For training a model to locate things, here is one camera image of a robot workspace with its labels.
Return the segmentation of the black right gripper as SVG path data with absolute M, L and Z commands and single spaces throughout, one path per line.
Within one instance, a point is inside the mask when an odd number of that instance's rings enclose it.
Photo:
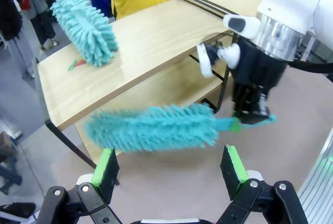
M 239 120 L 244 117 L 245 124 L 254 125 L 269 119 L 266 95 L 278 85 L 287 62 L 265 54 L 246 38 L 239 38 L 237 45 L 240 59 L 237 67 L 231 70 L 234 116 Z M 249 97 L 250 88 L 255 86 L 262 88 L 256 88 Z

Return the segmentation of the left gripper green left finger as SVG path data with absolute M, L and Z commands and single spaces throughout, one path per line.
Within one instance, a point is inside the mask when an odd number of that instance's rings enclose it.
M 114 149 L 104 149 L 91 179 L 72 189 L 53 186 L 46 192 L 39 223 L 77 223 L 90 216 L 94 223 L 121 223 L 110 208 L 113 189 L 118 185 L 119 164 Z

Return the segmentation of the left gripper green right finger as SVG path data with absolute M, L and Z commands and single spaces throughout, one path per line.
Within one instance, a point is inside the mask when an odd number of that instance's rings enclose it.
M 245 223 L 251 212 L 261 213 L 267 223 L 308 223 L 292 183 L 269 185 L 249 176 L 234 146 L 224 146 L 220 169 L 230 204 L 217 223 Z

